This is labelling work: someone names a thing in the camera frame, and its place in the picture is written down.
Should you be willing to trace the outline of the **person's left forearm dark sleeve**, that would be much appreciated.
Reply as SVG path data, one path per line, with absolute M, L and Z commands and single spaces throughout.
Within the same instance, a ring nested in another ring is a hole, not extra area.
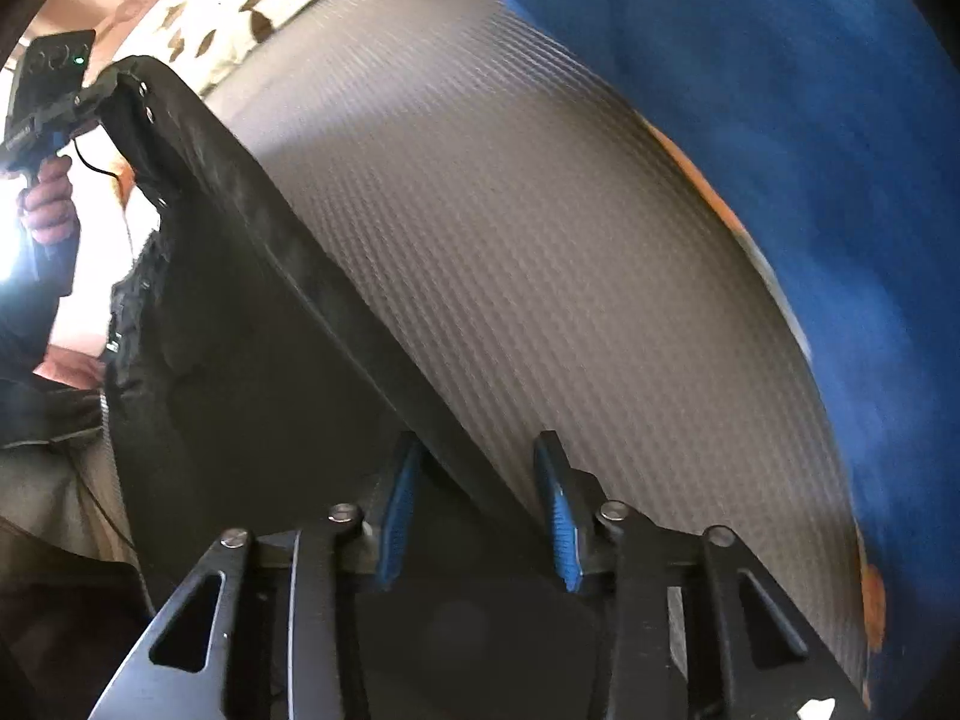
M 25 382 L 43 362 L 60 299 L 70 296 L 80 234 L 39 244 L 16 226 L 16 259 L 2 281 L 2 380 Z

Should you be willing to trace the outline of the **person's left hand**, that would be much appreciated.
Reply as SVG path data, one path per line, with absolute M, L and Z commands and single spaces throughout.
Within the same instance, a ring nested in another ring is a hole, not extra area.
M 29 187 L 21 188 L 13 202 L 13 231 L 35 244 L 50 247 L 73 238 L 80 222 L 73 201 L 70 156 L 43 161 Z

